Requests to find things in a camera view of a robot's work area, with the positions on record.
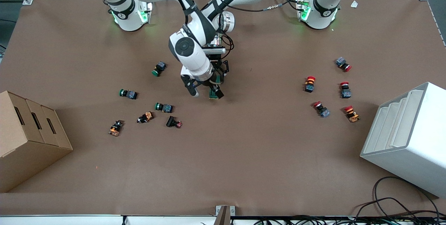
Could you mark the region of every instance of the white paper scrap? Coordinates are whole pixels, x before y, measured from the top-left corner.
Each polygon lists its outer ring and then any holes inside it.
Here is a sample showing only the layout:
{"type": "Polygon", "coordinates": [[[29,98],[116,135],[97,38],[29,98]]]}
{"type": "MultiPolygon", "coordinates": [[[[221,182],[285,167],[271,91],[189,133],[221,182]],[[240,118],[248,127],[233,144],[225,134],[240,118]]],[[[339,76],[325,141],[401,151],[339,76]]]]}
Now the white paper scrap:
{"type": "Polygon", "coordinates": [[[357,1],[353,1],[351,7],[356,8],[358,7],[358,2],[357,1]]]}

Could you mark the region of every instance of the green led light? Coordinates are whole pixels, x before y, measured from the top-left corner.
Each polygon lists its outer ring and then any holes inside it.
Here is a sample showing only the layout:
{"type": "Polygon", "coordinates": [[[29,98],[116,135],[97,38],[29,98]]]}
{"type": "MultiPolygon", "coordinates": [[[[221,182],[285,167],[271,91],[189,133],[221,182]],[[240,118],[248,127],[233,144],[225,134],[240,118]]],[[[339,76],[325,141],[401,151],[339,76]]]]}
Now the green led light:
{"type": "Polygon", "coordinates": [[[336,17],[336,13],[338,12],[338,9],[336,8],[336,10],[334,11],[334,13],[333,13],[333,18],[331,18],[331,21],[333,21],[333,20],[335,20],[335,17],[336,17]]]}
{"type": "Polygon", "coordinates": [[[308,15],[311,12],[311,7],[307,6],[305,10],[302,12],[302,20],[305,21],[308,19],[308,15]]]}
{"type": "Polygon", "coordinates": [[[300,1],[300,0],[298,0],[296,3],[298,3],[299,5],[304,5],[304,6],[308,6],[309,5],[308,1],[300,1]]]}
{"type": "Polygon", "coordinates": [[[115,14],[113,13],[113,11],[112,11],[111,14],[113,15],[113,18],[115,19],[115,23],[118,24],[118,20],[116,19],[116,16],[115,16],[115,14]]]}
{"type": "Polygon", "coordinates": [[[143,23],[147,22],[147,14],[144,11],[138,11],[138,15],[143,23]]]}

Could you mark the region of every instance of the white foam container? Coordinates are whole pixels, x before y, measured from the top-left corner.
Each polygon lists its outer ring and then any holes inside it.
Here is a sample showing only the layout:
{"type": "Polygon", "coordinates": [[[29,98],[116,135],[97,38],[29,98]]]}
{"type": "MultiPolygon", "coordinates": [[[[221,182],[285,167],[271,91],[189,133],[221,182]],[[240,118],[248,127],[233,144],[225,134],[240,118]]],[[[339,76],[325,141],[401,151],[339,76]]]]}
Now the white foam container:
{"type": "Polygon", "coordinates": [[[446,90],[426,82],[379,106],[360,156],[446,198],[446,90]]]}

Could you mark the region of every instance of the box handle hole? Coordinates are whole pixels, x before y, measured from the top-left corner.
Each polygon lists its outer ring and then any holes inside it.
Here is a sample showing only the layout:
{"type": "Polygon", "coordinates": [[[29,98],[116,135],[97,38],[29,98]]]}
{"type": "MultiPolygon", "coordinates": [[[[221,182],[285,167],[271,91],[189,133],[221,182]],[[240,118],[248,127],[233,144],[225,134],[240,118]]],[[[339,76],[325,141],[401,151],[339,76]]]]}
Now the box handle hole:
{"type": "Polygon", "coordinates": [[[51,123],[50,119],[46,119],[48,121],[49,127],[51,127],[51,131],[53,131],[54,134],[56,134],[56,130],[54,130],[53,124],[51,123]]]}
{"type": "Polygon", "coordinates": [[[14,109],[16,110],[17,117],[19,117],[20,124],[25,125],[25,123],[23,122],[22,115],[20,114],[19,109],[17,107],[14,107],[14,109]]]}
{"type": "Polygon", "coordinates": [[[37,116],[35,113],[31,112],[32,118],[34,119],[34,122],[36,123],[37,129],[42,129],[42,126],[40,126],[39,120],[37,119],[37,116]]]}

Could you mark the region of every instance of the brown table surface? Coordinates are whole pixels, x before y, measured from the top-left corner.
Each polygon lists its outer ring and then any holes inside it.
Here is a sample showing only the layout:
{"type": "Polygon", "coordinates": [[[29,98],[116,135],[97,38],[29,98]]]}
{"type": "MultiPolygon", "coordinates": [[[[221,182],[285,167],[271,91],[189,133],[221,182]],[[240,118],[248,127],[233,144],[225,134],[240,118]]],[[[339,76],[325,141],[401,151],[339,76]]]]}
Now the brown table surface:
{"type": "MultiPolygon", "coordinates": [[[[176,2],[156,3],[153,24],[136,32],[120,30],[101,0],[24,6],[0,65],[0,92],[57,109],[74,151],[1,194],[0,213],[206,215],[231,204],[239,215],[355,214],[391,175],[359,157],[378,105],[426,81],[446,87],[446,51],[427,2],[356,0],[353,9],[352,1],[342,1],[325,30],[299,23],[288,6],[235,11],[236,47],[219,101],[205,87],[191,97],[180,80],[167,47],[184,20],[176,2]],[[334,65],[340,56],[350,72],[334,65]],[[159,60],[168,68],[156,78],[159,60]],[[307,76],[316,77],[311,94],[302,91],[307,76]],[[348,100],[338,92],[345,80],[348,100]],[[119,97],[122,88],[139,98],[119,97]],[[315,101],[330,117],[317,115],[315,101]],[[156,102],[175,106],[183,127],[165,127],[169,114],[158,111],[137,124],[156,102]],[[348,105],[361,121],[347,120],[348,105]],[[107,132],[118,119],[125,126],[116,138],[107,132]]],[[[378,195],[433,209],[395,180],[378,195]]],[[[435,203],[446,211],[446,200],[435,203]]],[[[362,214],[379,213],[371,206],[362,214]]]]}

